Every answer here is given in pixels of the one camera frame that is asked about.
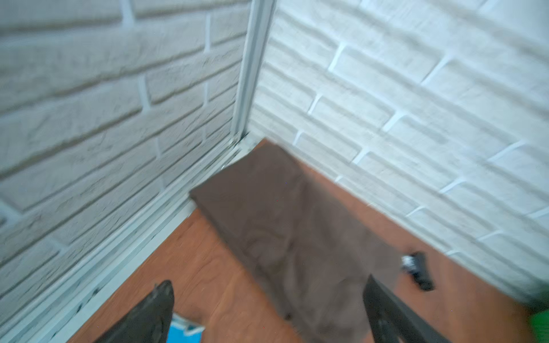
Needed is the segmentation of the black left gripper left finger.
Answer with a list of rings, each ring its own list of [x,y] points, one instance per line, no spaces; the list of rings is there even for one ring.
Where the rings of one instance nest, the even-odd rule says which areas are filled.
[[[170,280],[164,280],[95,342],[166,342],[173,309],[173,286]]]

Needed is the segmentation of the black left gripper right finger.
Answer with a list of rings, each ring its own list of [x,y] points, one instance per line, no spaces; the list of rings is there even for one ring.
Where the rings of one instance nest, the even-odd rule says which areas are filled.
[[[375,342],[447,342],[384,284],[368,277],[363,302]]]

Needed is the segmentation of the brown trousers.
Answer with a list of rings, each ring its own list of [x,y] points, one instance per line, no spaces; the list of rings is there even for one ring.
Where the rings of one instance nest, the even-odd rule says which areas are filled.
[[[304,341],[364,340],[367,279],[394,287],[401,255],[294,157],[265,144],[190,197]]]

